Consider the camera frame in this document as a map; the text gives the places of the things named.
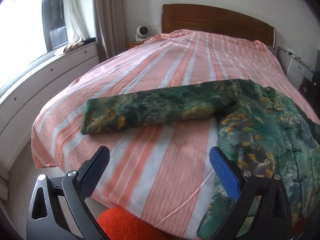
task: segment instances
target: white nightstand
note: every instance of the white nightstand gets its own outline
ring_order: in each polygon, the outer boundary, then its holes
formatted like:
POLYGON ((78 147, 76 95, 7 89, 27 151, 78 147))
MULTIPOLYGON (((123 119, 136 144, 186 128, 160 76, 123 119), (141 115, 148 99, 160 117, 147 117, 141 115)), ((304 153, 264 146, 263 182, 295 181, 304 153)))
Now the white nightstand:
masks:
POLYGON ((284 73, 296 89, 299 90, 304 77, 312 81, 313 73, 310 71, 309 66, 294 55, 290 55, 290 52, 278 47, 277 57, 284 73))

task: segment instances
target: bed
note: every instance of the bed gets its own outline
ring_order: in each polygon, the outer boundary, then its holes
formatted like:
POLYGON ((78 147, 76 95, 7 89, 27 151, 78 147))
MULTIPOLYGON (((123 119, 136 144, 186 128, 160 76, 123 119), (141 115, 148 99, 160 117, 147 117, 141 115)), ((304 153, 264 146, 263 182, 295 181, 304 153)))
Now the bed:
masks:
POLYGON ((240 78, 273 87, 319 119, 269 51, 275 29, 267 23, 189 4, 163 5, 161 22, 162 34, 96 66, 44 106, 32 128, 32 153, 38 168, 69 171, 107 146, 110 163, 93 198, 196 239, 214 192, 208 153, 217 145, 215 118, 85 136, 80 128, 87 99, 240 78))

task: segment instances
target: red fluffy object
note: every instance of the red fluffy object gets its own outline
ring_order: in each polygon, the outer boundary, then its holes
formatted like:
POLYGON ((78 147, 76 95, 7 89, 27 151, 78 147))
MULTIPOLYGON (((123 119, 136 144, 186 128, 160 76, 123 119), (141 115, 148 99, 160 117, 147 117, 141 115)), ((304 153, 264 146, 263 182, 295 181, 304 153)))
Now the red fluffy object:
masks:
POLYGON ((111 240, 174 240, 175 237, 142 221, 121 207, 105 210, 97 219, 111 240))

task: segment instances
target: bright window light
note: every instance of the bright window light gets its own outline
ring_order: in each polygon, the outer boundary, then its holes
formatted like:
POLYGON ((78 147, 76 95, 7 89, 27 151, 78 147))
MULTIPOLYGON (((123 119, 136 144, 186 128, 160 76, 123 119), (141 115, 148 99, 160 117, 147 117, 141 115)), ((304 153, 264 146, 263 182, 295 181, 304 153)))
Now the bright window light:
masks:
POLYGON ((0 87, 47 53, 42 0, 14 0, 0 14, 0 87))

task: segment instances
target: pink bedspread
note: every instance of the pink bedspread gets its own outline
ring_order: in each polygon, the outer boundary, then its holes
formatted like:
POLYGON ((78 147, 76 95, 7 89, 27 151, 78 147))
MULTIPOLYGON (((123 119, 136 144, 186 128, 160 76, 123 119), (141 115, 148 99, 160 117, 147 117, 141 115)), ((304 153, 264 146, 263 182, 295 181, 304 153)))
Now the pink bedspread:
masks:
POLYGON ((194 239, 214 191, 208 153, 216 145, 215 119, 84 136, 82 114, 89 98, 234 78, 277 89, 319 123, 263 43, 181 30, 98 65, 50 100, 32 128, 35 165, 78 169, 105 145, 111 160, 93 197, 194 239))

